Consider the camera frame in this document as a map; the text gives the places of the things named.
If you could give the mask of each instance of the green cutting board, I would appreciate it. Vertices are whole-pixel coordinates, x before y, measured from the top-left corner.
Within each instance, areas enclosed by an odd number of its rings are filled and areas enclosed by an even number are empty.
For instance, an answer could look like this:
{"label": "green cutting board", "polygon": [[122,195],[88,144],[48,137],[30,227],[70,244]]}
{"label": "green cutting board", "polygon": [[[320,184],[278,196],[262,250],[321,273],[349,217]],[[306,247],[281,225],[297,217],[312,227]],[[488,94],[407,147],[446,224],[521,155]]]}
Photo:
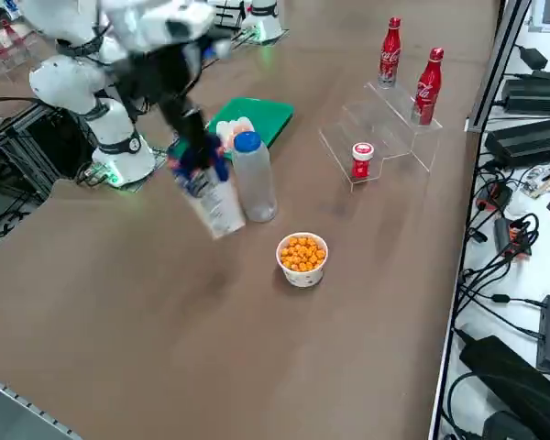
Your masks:
{"label": "green cutting board", "polygon": [[[292,119],[293,106],[266,99],[234,98],[212,118],[208,131],[216,133],[218,122],[233,121],[241,116],[250,119],[255,131],[269,148]],[[225,156],[231,159],[229,152]]]}

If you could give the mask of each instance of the blue bottle cap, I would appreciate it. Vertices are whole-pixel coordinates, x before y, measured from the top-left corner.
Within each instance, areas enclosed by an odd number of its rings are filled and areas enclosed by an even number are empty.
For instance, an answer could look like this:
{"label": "blue bottle cap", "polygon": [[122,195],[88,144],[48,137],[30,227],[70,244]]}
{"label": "blue bottle cap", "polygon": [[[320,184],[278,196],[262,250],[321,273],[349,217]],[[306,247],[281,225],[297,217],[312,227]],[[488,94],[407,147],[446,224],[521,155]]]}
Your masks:
{"label": "blue bottle cap", "polygon": [[239,133],[235,137],[235,150],[239,153],[252,153],[260,147],[260,136],[255,131]]}

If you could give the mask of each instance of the paper bowl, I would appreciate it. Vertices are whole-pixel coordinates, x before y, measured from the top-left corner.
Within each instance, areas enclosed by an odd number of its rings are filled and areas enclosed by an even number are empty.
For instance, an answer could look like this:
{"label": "paper bowl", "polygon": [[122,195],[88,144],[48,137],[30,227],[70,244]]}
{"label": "paper bowl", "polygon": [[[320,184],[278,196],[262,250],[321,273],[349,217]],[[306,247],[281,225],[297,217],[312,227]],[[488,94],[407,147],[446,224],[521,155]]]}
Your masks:
{"label": "paper bowl", "polygon": [[[324,257],[324,262],[318,268],[310,270],[308,272],[296,272],[295,270],[287,269],[285,266],[283,266],[280,257],[281,250],[288,246],[290,238],[292,237],[308,237],[313,239],[313,241],[315,241],[318,246],[321,246],[326,253],[326,256]],[[320,282],[320,280],[324,276],[324,266],[328,261],[328,255],[330,255],[330,252],[328,251],[328,245],[326,244],[324,239],[320,236],[317,236],[316,234],[312,234],[311,232],[296,232],[294,234],[289,234],[288,236],[283,238],[282,241],[280,241],[279,245],[277,246],[277,250],[275,251],[275,259],[277,260],[277,264],[279,264],[279,267],[281,268],[281,270],[283,270],[287,281],[289,281],[290,284],[294,285],[295,287],[312,287]]]}

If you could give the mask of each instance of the coca-cola bottle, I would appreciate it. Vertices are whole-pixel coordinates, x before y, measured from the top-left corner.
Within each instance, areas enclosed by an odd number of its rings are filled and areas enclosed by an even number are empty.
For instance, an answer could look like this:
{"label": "coca-cola bottle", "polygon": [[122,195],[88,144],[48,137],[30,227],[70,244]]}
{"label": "coca-cola bottle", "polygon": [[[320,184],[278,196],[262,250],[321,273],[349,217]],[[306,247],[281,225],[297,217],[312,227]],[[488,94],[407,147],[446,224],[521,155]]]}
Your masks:
{"label": "coca-cola bottle", "polygon": [[400,40],[400,25],[402,20],[393,16],[389,20],[387,37],[381,48],[381,61],[379,64],[379,85],[383,88],[393,87],[397,80],[397,66],[402,53],[402,41]]}
{"label": "coca-cola bottle", "polygon": [[433,48],[430,51],[428,65],[425,66],[420,80],[418,81],[418,91],[415,94],[413,103],[412,121],[420,126],[429,126],[434,115],[434,107],[438,93],[442,85],[442,73],[440,65],[444,58],[444,49]]}

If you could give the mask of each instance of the plastic bottle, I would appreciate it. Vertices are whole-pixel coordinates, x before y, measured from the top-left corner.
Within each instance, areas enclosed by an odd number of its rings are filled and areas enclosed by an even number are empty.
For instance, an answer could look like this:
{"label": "plastic bottle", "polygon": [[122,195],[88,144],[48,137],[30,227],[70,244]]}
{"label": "plastic bottle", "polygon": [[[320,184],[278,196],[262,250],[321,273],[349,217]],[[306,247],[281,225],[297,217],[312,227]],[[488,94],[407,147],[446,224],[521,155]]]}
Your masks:
{"label": "plastic bottle", "polygon": [[232,156],[245,214],[253,222],[268,222],[277,213],[277,200],[267,147],[258,133],[240,133],[235,137]]}
{"label": "plastic bottle", "polygon": [[16,20],[20,17],[20,10],[18,9],[18,5],[15,0],[3,0],[2,3],[4,4],[6,12],[10,16],[11,20]]}

